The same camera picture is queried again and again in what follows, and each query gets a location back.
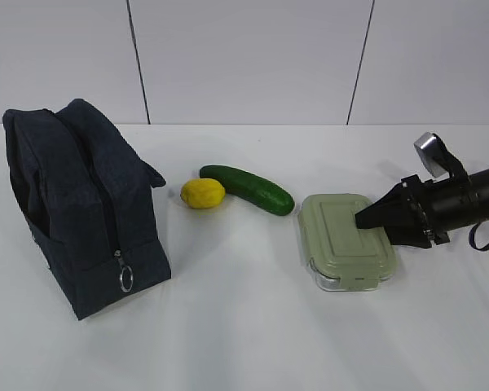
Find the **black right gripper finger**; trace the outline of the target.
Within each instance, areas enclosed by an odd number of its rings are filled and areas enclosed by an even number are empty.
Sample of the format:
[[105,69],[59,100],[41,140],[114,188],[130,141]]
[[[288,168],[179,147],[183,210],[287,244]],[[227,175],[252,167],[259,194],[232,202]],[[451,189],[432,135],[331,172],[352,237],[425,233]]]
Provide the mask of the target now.
[[385,232],[392,245],[426,248],[426,236],[420,228],[386,226]]
[[396,184],[377,202],[356,213],[355,223],[359,229],[413,226],[410,193],[404,183]]

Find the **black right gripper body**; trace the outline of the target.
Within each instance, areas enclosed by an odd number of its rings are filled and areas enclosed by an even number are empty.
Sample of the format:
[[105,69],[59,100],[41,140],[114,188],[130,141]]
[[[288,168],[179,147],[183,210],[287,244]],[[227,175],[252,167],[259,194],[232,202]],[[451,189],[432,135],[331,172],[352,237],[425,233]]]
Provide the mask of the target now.
[[406,229],[402,245],[415,248],[432,248],[433,244],[450,242],[448,233],[439,227],[428,192],[431,180],[422,182],[415,174],[401,180],[407,210],[412,215],[412,225]]

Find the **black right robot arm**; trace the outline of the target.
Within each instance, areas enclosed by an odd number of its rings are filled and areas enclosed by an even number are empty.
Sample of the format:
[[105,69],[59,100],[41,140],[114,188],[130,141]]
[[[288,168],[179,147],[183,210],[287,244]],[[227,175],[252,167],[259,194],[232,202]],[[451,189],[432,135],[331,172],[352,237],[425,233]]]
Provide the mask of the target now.
[[393,245],[431,248],[446,244],[448,233],[471,226],[469,244],[478,247],[475,232],[489,221],[489,169],[435,182],[418,176],[403,178],[376,203],[355,214],[359,229],[382,227]]

